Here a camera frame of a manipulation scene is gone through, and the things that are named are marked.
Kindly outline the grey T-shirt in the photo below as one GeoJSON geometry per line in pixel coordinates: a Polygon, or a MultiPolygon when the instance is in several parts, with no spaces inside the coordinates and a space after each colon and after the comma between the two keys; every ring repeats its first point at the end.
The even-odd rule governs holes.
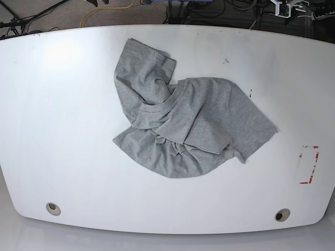
{"type": "Polygon", "coordinates": [[[276,133],[275,125],[233,82],[170,80],[176,61],[128,39],[115,87],[130,127],[114,143],[141,166],[167,178],[205,175],[237,158],[244,163],[276,133]]]}

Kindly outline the white power strip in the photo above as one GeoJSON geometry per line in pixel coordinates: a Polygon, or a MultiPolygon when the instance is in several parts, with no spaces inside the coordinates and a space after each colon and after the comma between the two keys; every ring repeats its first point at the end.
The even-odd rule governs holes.
{"type": "Polygon", "coordinates": [[[334,5],[318,7],[311,15],[311,18],[314,21],[320,21],[330,17],[334,17],[334,5]]]}

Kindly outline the red tape rectangle marking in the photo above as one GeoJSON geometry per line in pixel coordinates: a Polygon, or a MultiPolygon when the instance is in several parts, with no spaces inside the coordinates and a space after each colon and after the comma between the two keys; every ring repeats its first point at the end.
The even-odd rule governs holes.
{"type": "Polygon", "coordinates": [[[303,146],[298,158],[298,168],[296,174],[299,184],[307,185],[311,183],[318,162],[319,152],[319,146],[303,146]]]}

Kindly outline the black tripod stand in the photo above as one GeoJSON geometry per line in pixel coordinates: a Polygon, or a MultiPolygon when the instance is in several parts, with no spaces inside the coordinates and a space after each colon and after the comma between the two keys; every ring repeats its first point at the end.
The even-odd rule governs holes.
{"type": "Polygon", "coordinates": [[[2,22],[1,21],[1,29],[3,28],[7,28],[7,32],[3,35],[1,35],[1,40],[5,40],[5,39],[9,39],[12,37],[20,37],[20,36],[25,36],[28,34],[30,25],[46,16],[49,15],[50,13],[52,13],[54,10],[56,10],[59,6],[65,4],[69,2],[69,0],[63,0],[60,1],[52,6],[50,6],[49,8],[35,14],[32,16],[27,16],[27,17],[23,17],[20,18],[17,14],[14,13],[13,10],[11,10],[8,5],[6,5],[3,1],[1,1],[1,7],[4,8],[10,15],[12,15],[12,19],[10,20],[10,22],[2,22]]]}

